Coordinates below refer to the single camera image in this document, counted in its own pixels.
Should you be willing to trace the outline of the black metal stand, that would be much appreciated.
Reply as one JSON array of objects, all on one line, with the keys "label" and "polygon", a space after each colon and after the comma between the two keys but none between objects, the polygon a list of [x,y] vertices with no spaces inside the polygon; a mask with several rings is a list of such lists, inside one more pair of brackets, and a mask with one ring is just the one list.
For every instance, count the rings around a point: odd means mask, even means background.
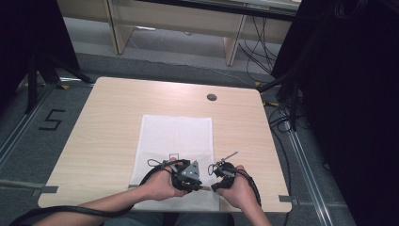
[{"label": "black metal stand", "polygon": [[291,130],[293,132],[296,131],[296,110],[298,105],[298,93],[299,88],[296,82],[297,76],[295,73],[286,73],[285,75],[275,79],[274,81],[257,87],[257,90],[262,93],[265,92],[277,85],[280,85],[278,94],[276,98],[280,104],[288,104],[289,111],[288,111],[288,122],[291,125]]},{"label": "black metal stand", "polygon": [[61,68],[74,77],[87,84],[93,84],[94,80],[81,73],[78,69],[62,61],[61,59],[45,52],[34,53],[28,60],[28,101],[26,112],[30,113],[38,103],[38,79],[37,73],[41,75],[44,82],[50,85],[60,85],[60,77],[56,68]]}]

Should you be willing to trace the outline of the person's right hand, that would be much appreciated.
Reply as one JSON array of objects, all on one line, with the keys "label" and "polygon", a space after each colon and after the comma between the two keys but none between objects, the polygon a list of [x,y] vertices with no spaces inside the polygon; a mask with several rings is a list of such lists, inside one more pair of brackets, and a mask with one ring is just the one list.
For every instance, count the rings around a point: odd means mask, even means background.
[{"label": "person's right hand", "polygon": [[216,192],[221,195],[232,207],[239,208],[242,212],[254,211],[259,204],[255,193],[244,176],[245,168],[242,165],[236,167],[238,172],[230,188],[220,188]]}]

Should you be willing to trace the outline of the grey tape strip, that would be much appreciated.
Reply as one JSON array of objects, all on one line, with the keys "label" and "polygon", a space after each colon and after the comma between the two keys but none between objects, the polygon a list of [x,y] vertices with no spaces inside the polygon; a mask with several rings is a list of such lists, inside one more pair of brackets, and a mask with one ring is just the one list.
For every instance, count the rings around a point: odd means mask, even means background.
[{"label": "grey tape strip", "polygon": [[39,197],[41,194],[53,194],[57,193],[58,186],[43,186],[39,188],[34,188],[31,196],[32,197]]},{"label": "grey tape strip", "polygon": [[291,205],[299,205],[299,201],[295,196],[279,195],[280,202],[289,202]]}]

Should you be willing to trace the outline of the person's left hand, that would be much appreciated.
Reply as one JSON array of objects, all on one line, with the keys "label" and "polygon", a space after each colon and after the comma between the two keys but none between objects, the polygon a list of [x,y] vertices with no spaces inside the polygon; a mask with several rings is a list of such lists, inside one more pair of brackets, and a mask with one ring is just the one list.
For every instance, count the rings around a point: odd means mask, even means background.
[{"label": "person's left hand", "polygon": [[155,172],[144,185],[136,191],[140,193],[140,200],[143,201],[164,201],[170,198],[183,197],[187,194],[184,190],[175,188],[171,181],[174,170],[171,166]]}]

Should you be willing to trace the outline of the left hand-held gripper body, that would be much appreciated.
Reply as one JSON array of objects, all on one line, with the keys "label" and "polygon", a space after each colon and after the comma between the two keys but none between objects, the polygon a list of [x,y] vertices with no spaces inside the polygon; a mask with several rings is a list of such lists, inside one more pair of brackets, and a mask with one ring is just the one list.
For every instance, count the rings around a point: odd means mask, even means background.
[{"label": "left hand-held gripper body", "polygon": [[200,168],[198,161],[191,163],[189,160],[182,159],[181,164],[171,166],[172,176],[171,181],[178,190],[185,190],[190,186],[195,185],[194,180],[200,180]]}]

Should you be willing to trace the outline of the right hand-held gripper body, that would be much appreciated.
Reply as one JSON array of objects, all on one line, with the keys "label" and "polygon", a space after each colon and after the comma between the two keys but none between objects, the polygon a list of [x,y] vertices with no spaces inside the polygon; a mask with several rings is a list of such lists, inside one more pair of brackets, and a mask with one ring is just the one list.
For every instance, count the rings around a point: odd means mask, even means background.
[{"label": "right hand-held gripper body", "polygon": [[222,158],[214,164],[214,174],[220,177],[221,181],[217,183],[218,186],[231,186],[234,182],[237,169],[235,166],[228,162],[228,159],[233,157],[236,152]]}]

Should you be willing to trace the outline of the metal floor rail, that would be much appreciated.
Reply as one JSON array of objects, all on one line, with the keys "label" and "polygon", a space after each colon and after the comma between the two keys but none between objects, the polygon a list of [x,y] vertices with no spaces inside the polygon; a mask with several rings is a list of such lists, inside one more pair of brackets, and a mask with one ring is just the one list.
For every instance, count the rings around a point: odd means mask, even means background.
[{"label": "metal floor rail", "polygon": [[331,218],[331,214],[329,209],[325,203],[325,199],[321,194],[319,186],[315,180],[315,177],[311,171],[311,166],[308,162],[307,156],[304,153],[304,149],[300,142],[299,136],[297,132],[294,130],[294,127],[289,122],[284,123],[285,128],[288,130],[288,136],[291,142],[291,145],[294,149],[294,153],[296,159],[298,161],[298,165],[304,177],[305,184],[310,193],[310,197],[315,209],[315,212],[319,218],[321,226],[334,226]]},{"label": "metal floor rail", "polygon": [[8,136],[5,142],[0,146],[0,170],[5,166],[8,159],[11,157],[16,147],[22,140],[23,136],[28,131],[31,124],[39,114],[43,103],[46,101],[50,93],[55,89],[55,86],[48,85],[40,93],[37,103],[25,113],[21,120],[18,122],[12,133]]}]

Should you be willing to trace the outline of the light wooden desk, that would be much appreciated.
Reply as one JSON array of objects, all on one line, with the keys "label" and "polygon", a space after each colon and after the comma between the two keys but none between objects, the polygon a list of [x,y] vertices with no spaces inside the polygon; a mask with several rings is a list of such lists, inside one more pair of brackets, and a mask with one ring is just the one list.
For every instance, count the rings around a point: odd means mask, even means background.
[{"label": "light wooden desk", "polygon": [[301,0],[56,0],[68,18],[107,23],[114,53],[120,55],[138,26],[218,36],[226,64],[238,41],[285,40]]}]

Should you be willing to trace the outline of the black tape floor mark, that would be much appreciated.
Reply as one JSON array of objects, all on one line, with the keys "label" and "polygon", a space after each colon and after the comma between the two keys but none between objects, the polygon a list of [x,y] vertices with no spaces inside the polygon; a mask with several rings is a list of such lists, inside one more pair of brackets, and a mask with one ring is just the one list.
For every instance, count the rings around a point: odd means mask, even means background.
[{"label": "black tape floor mark", "polygon": [[42,131],[56,131],[62,123],[62,119],[56,119],[56,115],[64,112],[64,109],[51,109],[44,120],[45,124],[40,126],[39,129]]}]

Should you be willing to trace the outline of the white cloth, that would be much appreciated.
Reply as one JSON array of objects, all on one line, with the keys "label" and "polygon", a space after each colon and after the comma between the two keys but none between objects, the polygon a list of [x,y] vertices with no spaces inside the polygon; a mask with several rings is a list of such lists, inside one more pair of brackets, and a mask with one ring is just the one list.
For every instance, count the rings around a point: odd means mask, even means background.
[{"label": "white cloth", "polygon": [[[214,184],[215,176],[208,173],[208,167],[215,162],[212,120],[145,115],[142,118],[130,184],[139,185],[153,167],[171,157],[198,162],[202,184]],[[134,208],[138,211],[217,212],[219,196],[212,191],[199,190],[181,198],[141,202]]]}]

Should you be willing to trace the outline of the black curtain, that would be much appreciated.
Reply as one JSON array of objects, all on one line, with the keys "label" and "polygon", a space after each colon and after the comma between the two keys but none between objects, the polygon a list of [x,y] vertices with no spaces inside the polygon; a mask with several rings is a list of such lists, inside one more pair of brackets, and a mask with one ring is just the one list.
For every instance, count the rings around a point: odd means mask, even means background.
[{"label": "black curtain", "polygon": [[28,79],[28,60],[37,52],[80,71],[57,0],[0,0],[0,111]]},{"label": "black curtain", "polygon": [[399,226],[399,0],[302,0],[273,74],[296,79],[357,226]]}]

